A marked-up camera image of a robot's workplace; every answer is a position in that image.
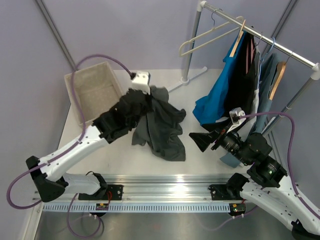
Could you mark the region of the dark grey t shirt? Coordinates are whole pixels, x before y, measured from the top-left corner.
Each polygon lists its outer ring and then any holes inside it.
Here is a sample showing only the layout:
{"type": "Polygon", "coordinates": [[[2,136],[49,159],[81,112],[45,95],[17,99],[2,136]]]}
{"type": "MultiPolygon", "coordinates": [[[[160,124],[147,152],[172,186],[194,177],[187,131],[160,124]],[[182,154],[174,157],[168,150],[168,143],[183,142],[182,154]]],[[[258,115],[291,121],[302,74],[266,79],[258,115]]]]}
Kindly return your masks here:
{"type": "Polygon", "coordinates": [[[148,145],[158,158],[169,162],[184,162],[186,149],[179,136],[183,134],[180,123],[185,119],[185,109],[169,103],[165,87],[150,87],[152,111],[143,116],[135,128],[131,144],[148,145]]]}

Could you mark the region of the cream plastic hanger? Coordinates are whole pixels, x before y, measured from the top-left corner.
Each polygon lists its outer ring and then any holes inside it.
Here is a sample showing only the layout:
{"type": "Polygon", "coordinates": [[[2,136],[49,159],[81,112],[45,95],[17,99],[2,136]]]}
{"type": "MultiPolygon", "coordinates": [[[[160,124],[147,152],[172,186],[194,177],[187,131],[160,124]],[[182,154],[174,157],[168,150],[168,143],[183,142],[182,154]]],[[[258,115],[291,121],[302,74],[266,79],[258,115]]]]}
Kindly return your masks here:
{"type": "Polygon", "coordinates": [[[189,55],[189,54],[197,51],[198,49],[201,49],[201,48],[203,48],[204,46],[206,46],[206,45],[208,45],[208,44],[210,44],[210,43],[212,43],[212,42],[214,42],[214,41],[216,41],[216,40],[218,40],[218,39],[220,39],[220,38],[222,38],[222,37],[224,37],[224,36],[226,36],[226,35],[228,35],[228,34],[230,34],[230,33],[233,33],[234,31],[236,31],[236,30],[239,29],[239,27],[236,27],[236,28],[234,28],[234,29],[231,29],[231,30],[229,30],[229,31],[227,31],[227,32],[225,32],[225,33],[223,33],[223,34],[215,37],[215,38],[212,38],[212,39],[208,40],[207,42],[204,42],[204,43],[202,43],[202,44],[200,44],[200,45],[198,45],[198,46],[196,46],[196,47],[192,46],[188,51],[183,52],[183,49],[184,49],[184,47],[185,47],[186,45],[190,45],[190,44],[192,45],[192,44],[194,44],[197,40],[203,39],[204,37],[210,35],[211,33],[214,33],[214,32],[216,32],[216,31],[218,31],[218,30],[220,30],[220,29],[223,29],[223,28],[225,28],[225,27],[227,27],[228,25],[231,25],[231,24],[232,24],[232,23],[231,23],[230,21],[227,21],[227,22],[225,22],[225,23],[223,23],[223,24],[221,24],[221,25],[215,26],[215,27],[211,28],[210,30],[208,30],[208,31],[206,31],[206,32],[204,32],[204,33],[201,33],[201,34],[199,34],[199,35],[196,35],[195,37],[193,37],[193,38],[191,38],[191,39],[183,42],[183,43],[180,45],[179,50],[178,50],[179,57],[184,57],[184,56],[186,56],[186,55],[189,55]]]}

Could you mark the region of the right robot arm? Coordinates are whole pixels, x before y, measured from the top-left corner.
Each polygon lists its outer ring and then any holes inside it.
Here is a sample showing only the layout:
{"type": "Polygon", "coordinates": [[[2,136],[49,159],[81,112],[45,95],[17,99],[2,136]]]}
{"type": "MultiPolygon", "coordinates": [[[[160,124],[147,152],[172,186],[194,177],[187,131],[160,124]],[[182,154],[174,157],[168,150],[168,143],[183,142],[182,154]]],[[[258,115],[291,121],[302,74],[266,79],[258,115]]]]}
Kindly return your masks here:
{"type": "Polygon", "coordinates": [[[320,238],[320,220],[313,215],[320,210],[313,204],[304,205],[303,195],[295,193],[288,172],[270,156],[272,147],[260,133],[251,134],[245,141],[237,133],[219,128],[189,136],[202,152],[212,144],[212,150],[221,147],[250,167],[248,176],[236,172],[224,185],[211,184],[213,200],[247,200],[285,225],[294,239],[320,238]]]}

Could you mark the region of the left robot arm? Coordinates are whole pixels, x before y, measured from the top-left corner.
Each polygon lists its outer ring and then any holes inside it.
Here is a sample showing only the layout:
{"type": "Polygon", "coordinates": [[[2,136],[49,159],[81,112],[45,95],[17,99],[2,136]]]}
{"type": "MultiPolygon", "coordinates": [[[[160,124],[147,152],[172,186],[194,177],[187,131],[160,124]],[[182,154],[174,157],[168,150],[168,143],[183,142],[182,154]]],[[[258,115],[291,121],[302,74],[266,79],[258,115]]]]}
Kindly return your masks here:
{"type": "Polygon", "coordinates": [[[40,199],[48,203],[64,194],[78,194],[83,200],[103,199],[108,184],[101,174],[69,174],[68,170],[96,150],[127,135],[152,110],[151,91],[130,88],[110,110],[85,127],[79,137],[47,156],[29,157],[26,165],[40,199]]]}

